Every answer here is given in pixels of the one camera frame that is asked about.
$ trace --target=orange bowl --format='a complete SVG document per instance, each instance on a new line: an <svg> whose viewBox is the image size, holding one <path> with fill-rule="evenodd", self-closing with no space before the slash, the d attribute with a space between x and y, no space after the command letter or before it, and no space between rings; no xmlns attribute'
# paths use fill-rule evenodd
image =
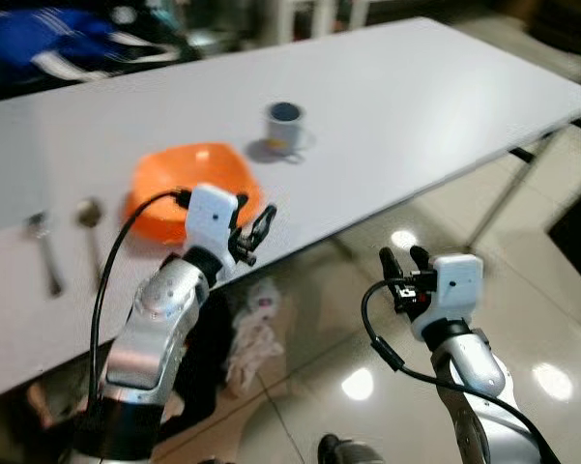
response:
<svg viewBox="0 0 581 464"><path fill-rule="evenodd" d="M247 195L248 202L239 213L239 226L255 218L262 200L260 187L245 161L224 143L182 145L141 159L131 180L127 215L157 193L175 188L193 189L202 183ZM142 213L133 230L157 242L180 244L186 238L187 213L172 198L163 198Z"/></svg>

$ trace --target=blue cloth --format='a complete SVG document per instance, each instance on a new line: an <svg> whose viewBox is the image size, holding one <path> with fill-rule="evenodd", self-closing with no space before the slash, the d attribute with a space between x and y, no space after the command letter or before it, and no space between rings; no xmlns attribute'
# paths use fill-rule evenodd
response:
<svg viewBox="0 0 581 464"><path fill-rule="evenodd" d="M31 60L44 51L57 51L76 63L115 56L122 47L109 39L113 32L109 22L81 10L0 12L0 80L41 73Z"/></svg>

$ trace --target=black cable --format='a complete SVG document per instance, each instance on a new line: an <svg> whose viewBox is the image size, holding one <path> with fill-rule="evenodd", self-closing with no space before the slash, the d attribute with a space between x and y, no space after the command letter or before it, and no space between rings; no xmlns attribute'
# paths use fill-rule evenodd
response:
<svg viewBox="0 0 581 464"><path fill-rule="evenodd" d="M404 374L422 382L435 385L436 387L440 387L443 389L448 389L454 392L460 393L467 393L478 398L481 398L485 401L489 401L504 410L510 413L512 416L516 417L520 422L522 422L528 429L529 432L533 435L537 442L537 447L539 449L539 454L541 455L541 462L543 464L560 464L559 459L557 458L554 451L548 445L548 442L543 438L539 429L533 424L533 422L527 418L524 414L520 411L515 409L510 404L506 403L505 401L491 396L489 394L483 393L481 391L475 390L473 388L467 387L465 385L458 385L452 382L446 382L444 380L438 379L436 377L431 377L429 375L421 374L415 370L409 369L404 365L404 360L402 360L397 353L393 350L393 348L382 338L378 335L371 326L369 322L369 317L367 314L367 304L369 299L372 295L379 290L380 288L395 284L395 283L403 283L403 278L390 278L387 280L381 280L376 282L371 287L367 289L365 294L363 295L363 300L361 302L361 316L363 318L363 324L365 325L365 330L371 339L372 347L378 352L378 354L385 360L385 362L392 367L393 370L397 371L400 370Z"/></svg>
<svg viewBox="0 0 581 464"><path fill-rule="evenodd" d="M99 325L101 321L101 311L103 306L103 299L105 298L105 290L107 288L107 282L109 281L109 274L112 270L112 265L118 254L118 249L122 244L123 240L129 233L131 226L135 223L137 218L142 214L142 212L148 208L150 205L155 203L157 200L165 198L167 196L173 196L177 199L182 199L186 195L187 190L169 190L159 193L152 198L148 199L141 205L139 205L135 211L130 215L127 222L123 225L118 237L114 241L111 250L107 256L107 261L103 267L103 274L101 281L99 283L99 290L97 291L97 298L95 300L95 310L93 312L93 321L90 328L90 362L89 362L89 379L88 379L88 408L91 408L93 403L97 400L98 395L98 385L99 385L99 369L98 369L98 358L99 358Z"/></svg>

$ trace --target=silver spoon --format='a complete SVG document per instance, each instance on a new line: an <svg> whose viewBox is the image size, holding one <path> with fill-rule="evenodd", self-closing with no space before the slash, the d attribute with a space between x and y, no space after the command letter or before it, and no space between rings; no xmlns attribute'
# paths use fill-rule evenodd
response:
<svg viewBox="0 0 581 464"><path fill-rule="evenodd" d="M41 244L41 255L43 256L47 277L49 279L49 293L52 296L57 297L62 293L63 285L60 282L60 277L58 276L58 271L54 262L51 246L49 245L47 213L45 211L41 211L40 213L36 213L35 215L30 216L28 218L27 226L28 231Z"/></svg>
<svg viewBox="0 0 581 464"><path fill-rule="evenodd" d="M94 229L99 225L102 217L103 209L98 199L89 197L77 203L77 223L87 230L88 248L93 259L93 272L95 273L97 288L99 288L103 275L103 266Z"/></svg>

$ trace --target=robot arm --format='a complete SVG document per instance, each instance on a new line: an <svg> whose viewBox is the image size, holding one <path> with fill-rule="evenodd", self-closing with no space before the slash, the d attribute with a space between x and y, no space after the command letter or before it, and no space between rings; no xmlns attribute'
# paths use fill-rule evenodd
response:
<svg viewBox="0 0 581 464"><path fill-rule="evenodd" d="M131 313L110 348L99 381L100 398L77 425L70 461L147 462L157 440L163 407L187 348L187 334L218 279L251 253L269 232L269 206L248 236L236 221L247 202L213 186L191 193L183 256L172 254L135 293Z"/></svg>
<svg viewBox="0 0 581 464"><path fill-rule="evenodd" d="M407 282L389 285L395 311L409 316L413 335L432 352L436 377L471 387L518 409L507 368L492 353L483 332L468 326L481 295L481 261L473 255L457 254L437 257L430 266L427 252L417 246L411 249L411 256L419 270L404 277L391 250L380 252L385 278ZM462 462L541 462L534 436L512 414L468 393L437 390L450 412Z"/></svg>

